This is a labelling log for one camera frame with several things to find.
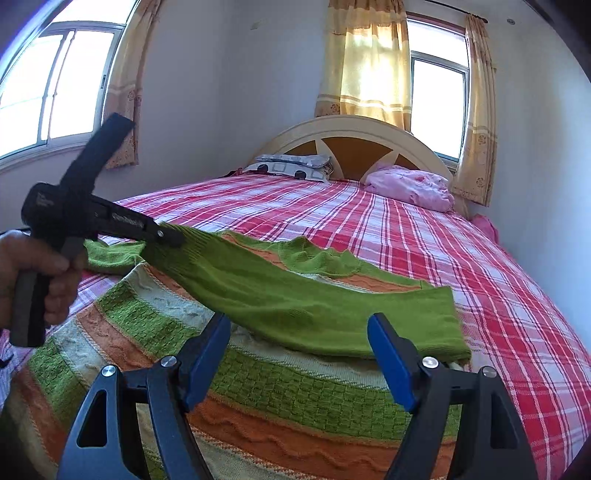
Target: curtain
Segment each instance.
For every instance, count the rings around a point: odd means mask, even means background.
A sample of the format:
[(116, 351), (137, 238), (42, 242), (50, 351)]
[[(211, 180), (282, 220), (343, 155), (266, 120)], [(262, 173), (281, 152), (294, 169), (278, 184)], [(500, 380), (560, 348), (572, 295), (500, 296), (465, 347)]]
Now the curtain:
[(109, 77), (103, 120), (116, 112), (133, 120), (135, 128), (105, 168), (138, 164), (138, 125), (142, 103), (141, 80), (150, 32), (162, 1), (139, 0), (119, 43)]
[(410, 131), (411, 61), (402, 0), (330, 0), (315, 116), (363, 115)]
[(466, 17), (466, 42), (470, 55), (470, 104), (464, 148), (452, 191), (488, 206), (496, 163), (495, 68), (484, 22)]

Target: green stripe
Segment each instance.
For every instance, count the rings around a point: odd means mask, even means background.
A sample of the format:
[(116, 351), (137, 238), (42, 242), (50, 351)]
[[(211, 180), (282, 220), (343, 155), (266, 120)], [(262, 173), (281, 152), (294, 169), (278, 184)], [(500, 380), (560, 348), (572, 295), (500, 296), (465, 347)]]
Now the green stripe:
[[(138, 300), (125, 280), (97, 301), (123, 333), (154, 357), (177, 352), (196, 331)], [(410, 416), (389, 392), (315, 378), (228, 347), (212, 382), (216, 393), (246, 407), (328, 433), (400, 440)], [(446, 436), (457, 433), (459, 409), (450, 410)]]
[(162, 460), (160, 460), (160, 456), (152, 452), (146, 452), (145, 449), (144, 456), (146, 457), (146, 464), (148, 465), (150, 478), (152, 480), (168, 480), (166, 473), (164, 473), (164, 467), (162, 466)]
[(37, 378), (57, 419), (66, 431), (70, 430), (86, 389), (63, 359), (52, 338), (37, 349), (28, 363)]
[(126, 280), (114, 285), (96, 301), (98, 308), (133, 338), (149, 356), (177, 353), (186, 340), (198, 335), (175, 318), (161, 315), (146, 302), (138, 300)]

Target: window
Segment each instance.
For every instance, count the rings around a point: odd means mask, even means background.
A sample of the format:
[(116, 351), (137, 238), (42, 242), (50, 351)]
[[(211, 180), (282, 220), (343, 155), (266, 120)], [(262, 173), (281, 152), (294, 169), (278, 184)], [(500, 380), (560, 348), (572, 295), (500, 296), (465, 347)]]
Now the window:
[(408, 21), (408, 39), (413, 71), (412, 133), (453, 166), (460, 158), (467, 121), (466, 39), (413, 20)]
[(136, 0), (73, 0), (0, 84), (0, 158), (100, 126), (109, 69)]

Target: window pane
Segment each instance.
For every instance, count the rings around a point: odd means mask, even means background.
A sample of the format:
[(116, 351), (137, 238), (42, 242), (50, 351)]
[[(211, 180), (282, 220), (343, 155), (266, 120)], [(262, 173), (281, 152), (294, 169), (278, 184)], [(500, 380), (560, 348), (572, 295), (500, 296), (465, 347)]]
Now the window pane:
[(0, 109), (0, 157), (37, 143), (41, 99)]
[(72, 0), (54, 22), (94, 20), (124, 24), (136, 0)]
[(37, 143), (42, 98), (61, 39), (36, 38), (10, 71), (0, 96), (0, 156)]
[(49, 87), (47, 89), (47, 98), (45, 100), (45, 106), (43, 107), (42, 119), (41, 119), (41, 140), (46, 141), (49, 136), (49, 120), (51, 118), (51, 110), (53, 109), (53, 97), (56, 94), (57, 80), (60, 77), (61, 68), (63, 67), (66, 54), (70, 49), (70, 43), (74, 37), (74, 30), (70, 30), (66, 35), (66, 40), (61, 46), (61, 50), (56, 58), (56, 63), (49, 80)]
[(460, 157), (464, 129), (464, 76), (415, 60), (412, 132), (431, 150)]
[(36, 38), (22, 53), (6, 80), (0, 108), (43, 97), (62, 35)]
[(468, 66), (468, 50), (464, 36), (431, 27), (419, 22), (408, 22), (410, 49), (434, 55)]
[(113, 34), (78, 31), (57, 84), (50, 137), (92, 132), (96, 101)]

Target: headboard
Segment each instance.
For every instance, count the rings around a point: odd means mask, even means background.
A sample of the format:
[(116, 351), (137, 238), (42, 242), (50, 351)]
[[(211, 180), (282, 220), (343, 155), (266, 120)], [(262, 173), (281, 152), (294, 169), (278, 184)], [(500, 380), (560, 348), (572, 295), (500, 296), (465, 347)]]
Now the headboard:
[[(359, 115), (321, 116), (291, 127), (266, 143), (248, 164), (261, 154), (328, 154), (336, 160), (330, 176), (335, 180), (363, 183), (380, 159), (452, 179), (441, 159), (416, 137), (386, 122)], [(466, 216), (462, 199), (456, 198), (456, 211)]]

